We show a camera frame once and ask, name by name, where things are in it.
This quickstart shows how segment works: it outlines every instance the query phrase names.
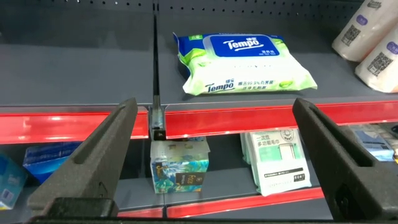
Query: tempo wet wipes pack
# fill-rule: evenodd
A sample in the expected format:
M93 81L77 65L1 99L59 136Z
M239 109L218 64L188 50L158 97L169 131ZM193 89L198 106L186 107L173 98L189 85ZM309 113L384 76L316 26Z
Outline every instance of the tempo wet wipes pack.
M185 93L244 93L317 88L309 71L276 35L205 34L177 37L187 66Z

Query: black plastic part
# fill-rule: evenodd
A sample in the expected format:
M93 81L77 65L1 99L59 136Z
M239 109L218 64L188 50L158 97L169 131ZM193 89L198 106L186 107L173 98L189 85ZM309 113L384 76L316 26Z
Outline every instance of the black plastic part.
M47 217L115 217L118 206L108 198L56 198Z
M334 220L396 220L397 177L314 104L293 113Z
M43 209L60 197L113 198L136 116L135 98L119 104L30 196L33 215L45 215Z

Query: white roll product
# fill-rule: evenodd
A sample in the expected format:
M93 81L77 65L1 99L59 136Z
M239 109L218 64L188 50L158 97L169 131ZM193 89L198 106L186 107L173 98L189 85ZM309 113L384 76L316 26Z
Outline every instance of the white roll product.
M398 92L398 25L360 63L355 74L369 87L384 93Z
M345 59L361 62L398 23L398 0L365 0L333 41Z

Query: green and white package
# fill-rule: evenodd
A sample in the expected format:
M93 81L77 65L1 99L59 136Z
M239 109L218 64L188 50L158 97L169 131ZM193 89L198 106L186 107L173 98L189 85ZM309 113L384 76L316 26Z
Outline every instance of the green and white package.
M178 58L189 70L183 89L191 95L317 88L281 36L205 34L175 39Z
M296 129L245 133L254 183L263 196L311 187L310 172Z

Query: blue package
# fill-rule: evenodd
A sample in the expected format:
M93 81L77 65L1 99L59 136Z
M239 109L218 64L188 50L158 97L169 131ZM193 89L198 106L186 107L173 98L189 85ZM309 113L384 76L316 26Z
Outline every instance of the blue package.
M362 144L379 161L394 161L394 150L380 135L380 127L376 124L352 125L351 130Z
M68 159L81 142L59 142L26 149L23 166L42 184Z
M12 209L24 188L27 174L15 162L0 154L0 210Z

